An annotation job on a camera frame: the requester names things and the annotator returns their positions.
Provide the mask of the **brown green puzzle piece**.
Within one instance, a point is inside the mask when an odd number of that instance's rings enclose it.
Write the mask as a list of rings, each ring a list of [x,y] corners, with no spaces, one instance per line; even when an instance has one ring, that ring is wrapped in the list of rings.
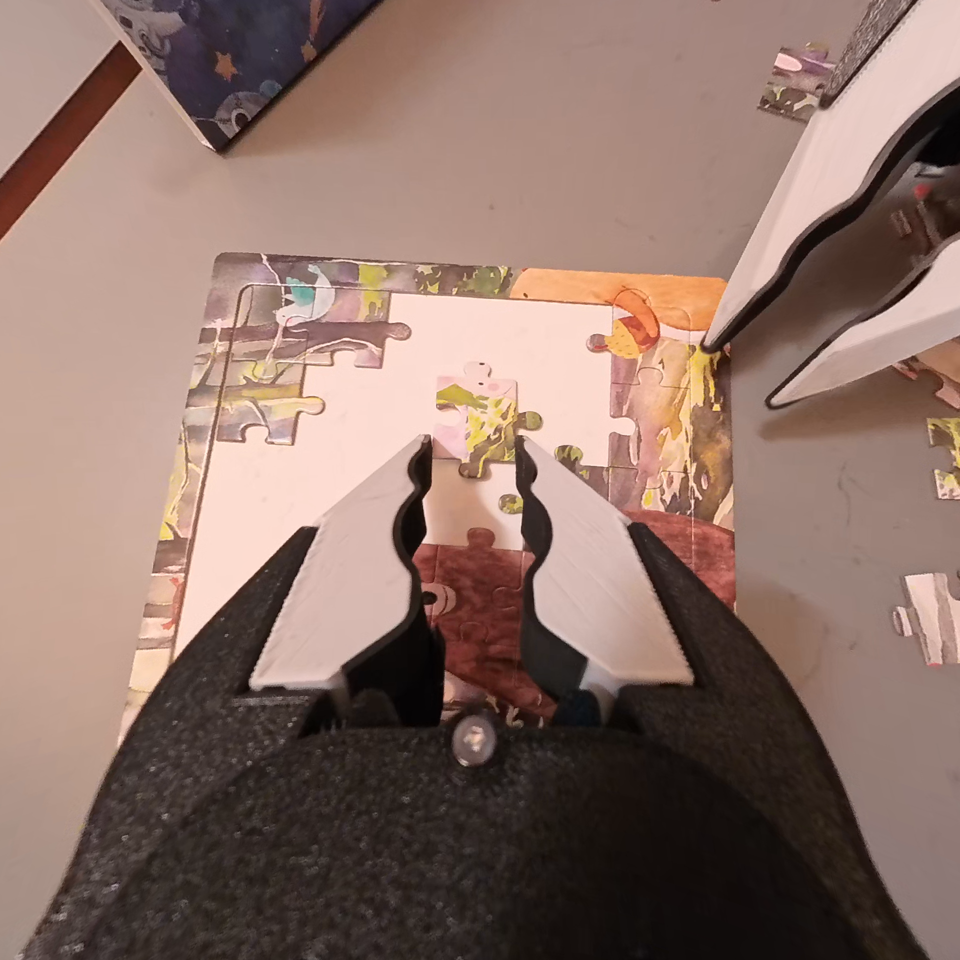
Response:
[[[571,474],[575,474],[600,497],[605,500],[609,498],[607,467],[585,463],[583,450],[572,444],[557,446],[554,450],[554,457],[561,466],[569,470]]]

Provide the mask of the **pink green puzzle piece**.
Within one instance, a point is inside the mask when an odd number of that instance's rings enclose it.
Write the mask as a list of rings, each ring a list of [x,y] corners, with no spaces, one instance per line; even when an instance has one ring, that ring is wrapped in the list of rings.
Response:
[[[487,479],[491,467],[516,461],[523,431],[537,431],[544,419],[524,411],[518,382],[497,378],[486,362],[466,363],[456,375],[436,380],[432,449],[436,460],[455,463],[463,479]]]

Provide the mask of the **jigsaw pieces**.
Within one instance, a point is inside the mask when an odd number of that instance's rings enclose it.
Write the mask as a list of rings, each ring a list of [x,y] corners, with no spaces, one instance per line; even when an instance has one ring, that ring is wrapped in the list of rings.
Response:
[[[931,93],[923,103],[919,103],[918,93],[907,94],[905,88],[899,91],[899,102],[914,104],[916,109],[870,162],[863,183],[835,210],[811,224],[798,237],[792,254],[799,254],[808,241],[817,244],[820,234],[830,236],[855,220],[889,172],[900,163],[917,157],[921,164],[958,166],[958,66],[947,65],[943,75],[945,82],[941,84],[931,77],[923,78],[921,90]],[[955,235],[958,236],[957,227],[951,233],[943,233],[907,276]],[[941,398],[958,409],[958,335],[900,362],[908,361],[917,361],[941,378]],[[951,592],[946,574],[911,574],[903,582],[908,604],[894,611],[896,629],[902,636],[918,641],[929,666],[957,665],[958,599]]]

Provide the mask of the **acorn print puzzle piece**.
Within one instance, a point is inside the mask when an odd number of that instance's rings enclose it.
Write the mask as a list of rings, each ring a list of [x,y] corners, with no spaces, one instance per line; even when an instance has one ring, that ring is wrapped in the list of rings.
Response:
[[[586,341],[593,354],[638,359],[659,341],[661,324],[647,294],[623,289],[611,302],[610,333],[592,334]]]

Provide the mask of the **jigsaw puzzle frame board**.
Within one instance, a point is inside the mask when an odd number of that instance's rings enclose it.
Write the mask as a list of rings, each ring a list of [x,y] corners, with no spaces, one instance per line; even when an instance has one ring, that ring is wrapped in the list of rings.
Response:
[[[124,738],[198,630],[298,527],[315,522],[412,434],[433,435],[439,376],[486,362],[517,382],[523,431],[554,456],[607,468],[625,511],[682,514],[734,533],[730,363],[700,344],[727,282],[556,270],[230,252],[211,274],[126,695]],[[647,295],[657,343],[637,359],[592,353],[613,299]],[[424,544],[484,526],[522,542],[514,464],[462,478],[436,460]],[[516,707],[446,671],[445,704]]]

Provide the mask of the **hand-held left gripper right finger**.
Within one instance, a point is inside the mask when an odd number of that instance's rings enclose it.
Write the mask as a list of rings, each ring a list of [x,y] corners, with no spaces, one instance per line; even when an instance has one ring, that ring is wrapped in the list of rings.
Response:
[[[579,690],[611,711],[621,690],[690,687],[694,673],[633,525],[531,438],[515,452],[524,574],[521,660],[557,704]]]

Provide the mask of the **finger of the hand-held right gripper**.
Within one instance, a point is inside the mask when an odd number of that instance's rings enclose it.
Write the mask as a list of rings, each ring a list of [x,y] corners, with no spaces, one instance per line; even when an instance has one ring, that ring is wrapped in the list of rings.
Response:
[[[959,3],[908,6],[836,94],[824,93],[702,339],[721,351],[771,306],[819,245],[870,206],[958,111]]]
[[[766,398],[785,409],[954,339],[959,331],[959,237],[943,242],[876,306],[824,340]]]

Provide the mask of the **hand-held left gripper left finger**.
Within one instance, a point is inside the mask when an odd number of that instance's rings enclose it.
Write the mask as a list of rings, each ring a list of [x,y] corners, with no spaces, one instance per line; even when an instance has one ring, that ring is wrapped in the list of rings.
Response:
[[[422,577],[433,444],[416,435],[329,508],[270,628],[250,690],[402,687],[426,653]]]

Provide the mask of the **illustrated puzzle box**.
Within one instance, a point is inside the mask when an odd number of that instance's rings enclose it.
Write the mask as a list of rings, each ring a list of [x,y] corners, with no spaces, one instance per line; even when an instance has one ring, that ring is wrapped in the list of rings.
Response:
[[[379,1],[92,1],[198,141],[222,155]]]

